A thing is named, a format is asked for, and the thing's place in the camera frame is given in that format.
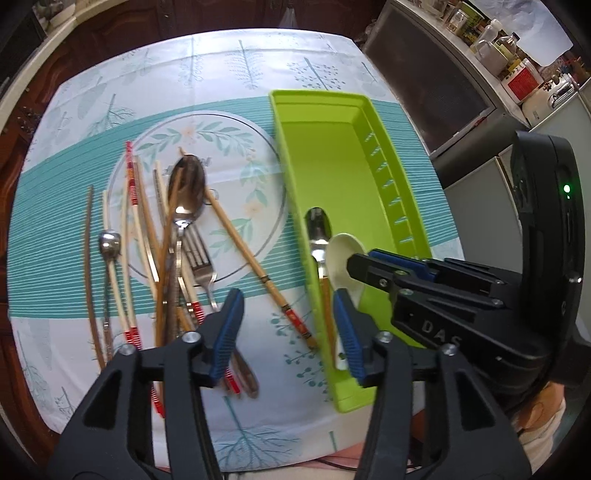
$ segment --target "table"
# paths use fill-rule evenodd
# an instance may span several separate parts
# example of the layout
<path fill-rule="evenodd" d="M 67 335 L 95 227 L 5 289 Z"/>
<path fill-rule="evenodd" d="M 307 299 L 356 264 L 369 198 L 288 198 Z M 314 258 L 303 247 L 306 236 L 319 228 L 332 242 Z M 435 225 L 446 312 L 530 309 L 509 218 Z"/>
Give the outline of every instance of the table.
<path fill-rule="evenodd" d="M 179 146 L 206 159 L 208 182 L 223 207 L 313 329 L 273 141 L 268 93 L 278 88 L 368 95 L 407 171 L 433 256 L 462 258 L 446 198 L 421 141 L 351 40 L 293 30 L 220 31 L 175 38 L 98 64 L 61 85 L 43 116 L 25 160 L 9 237 L 12 328 L 28 386 L 53 430 L 63 430 L 99 372 L 82 277 L 85 198 L 91 184 L 106 189 L 111 223 L 119 229 L 125 140 L 132 140 L 141 156 L 152 212 L 157 211 L 151 182 L 156 159 L 169 167 L 178 159 Z M 96 199 L 92 238 L 102 228 Z M 204 392 L 221 468 L 287 465 L 362 441 L 371 409 L 347 415 L 334 410 L 319 356 L 294 333 L 213 212 L 205 211 L 198 227 L 218 271 L 216 298 L 223 300 L 230 287 L 245 294 L 238 345 L 261 384 L 257 400 L 227 398 L 221 389 Z M 154 303 L 134 245 L 129 259 L 134 306 L 149 348 Z M 100 316 L 103 264 L 95 249 L 92 273 Z M 418 410 L 420 392 L 416 400 Z M 153 418 L 156 462 L 166 466 L 163 422 Z"/>

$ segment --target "fork tines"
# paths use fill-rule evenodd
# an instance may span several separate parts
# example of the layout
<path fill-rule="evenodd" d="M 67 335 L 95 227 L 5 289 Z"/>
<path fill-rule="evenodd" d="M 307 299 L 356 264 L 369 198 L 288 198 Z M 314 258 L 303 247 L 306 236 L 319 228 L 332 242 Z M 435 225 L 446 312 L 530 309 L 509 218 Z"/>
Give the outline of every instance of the fork tines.
<path fill-rule="evenodd" d="M 202 267 L 204 265 L 211 265 L 212 261 L 207 253 L 205 243 L 199 235 L 199 231 L 195 225 L 190 225 L 185 233 L 185 241 L 187 243 L 187 249 L 185 254 L 191 268 Z"/>

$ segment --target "cutlery tray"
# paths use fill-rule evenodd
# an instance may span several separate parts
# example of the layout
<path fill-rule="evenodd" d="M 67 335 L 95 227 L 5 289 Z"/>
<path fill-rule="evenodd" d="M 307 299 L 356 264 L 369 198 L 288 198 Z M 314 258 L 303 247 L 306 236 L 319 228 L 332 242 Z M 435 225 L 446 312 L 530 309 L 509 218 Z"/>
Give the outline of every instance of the cutlery tray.
<path fill-rule="evenodd" d="M 375 389 L 361 388 L 348 371 L 334 367 L 306 212 L 322 208 L 332 235 L 350 233 L 367 251 L 430 257 L 427 235 L 400 159 L 367 97 L 315 90 L 269 95 L 324 371 L 335 406 L 344 413 L 372 403 Z M 418 345 L 391 326 L 387 293 L 366 287 L 359 309 L 372 315 L 380 329 Z"/>

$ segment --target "blue gripper pad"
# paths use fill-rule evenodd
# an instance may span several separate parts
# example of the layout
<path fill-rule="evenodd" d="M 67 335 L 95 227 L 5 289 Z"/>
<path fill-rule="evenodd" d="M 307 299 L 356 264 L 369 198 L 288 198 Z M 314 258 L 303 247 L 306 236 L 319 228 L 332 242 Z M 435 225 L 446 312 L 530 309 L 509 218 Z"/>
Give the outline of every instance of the blue gripper pad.
<path fill-rule="evenodd" d="M 345 288 L 338 289 L 333 296 L 333 316 L 343 342 L 349 372 L 359 385 L 365 386 L 369 375 L 373 338 L 378 327 L 371 315 L 358 311 Z"/>
<path fill-rule="evenodd" d="M 218 382 L 230 361 L 230 356 L 236 347 L 236 337 L 244 316 L 244 295 L 237 288 L 228 292 L 223 307 L 219 312 L 207 315 L 199 331 L 204 335 L 211 335 L 213 345 L 209 362 L 209 377 Z"/>
<path fill-rule="evenodd" d="M 368 257 L 377 258 L 382 262 L 412 270 L 417 275 L 417 278 L 421 280 L 435 281 L 435 273 L 432 272 L 425 262 L 421 262 L 420 260 L 403 257 L 402 255 L 393 254 L 377 248 L 369 252 Z"/>

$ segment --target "fork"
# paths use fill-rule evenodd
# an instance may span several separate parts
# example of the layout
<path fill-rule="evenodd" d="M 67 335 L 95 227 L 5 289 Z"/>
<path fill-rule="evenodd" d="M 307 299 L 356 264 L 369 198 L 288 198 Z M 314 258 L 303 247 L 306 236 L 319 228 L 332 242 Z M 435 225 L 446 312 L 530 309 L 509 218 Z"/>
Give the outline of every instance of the fork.
<path fill-rule="evenodd" d="M 212 283 L 217 277 L 213 268 L 212 260 L 209 257 L 203 238 L 199 234 L 195 225 L 190 225 L 185 232 L 186 249 L 185 255 L 191 266 L 193 277 L 197 284 L 205 291 L 209 304 L 212 309 L 218 311 L 216 299 L 212 294 Z M 230 362 L 244 387 L 246 394 L 250 398 L 257 398 L 259 394 L 259 384 L 252 372 L 250 366 L 236 348 L 230 357 Z"/>

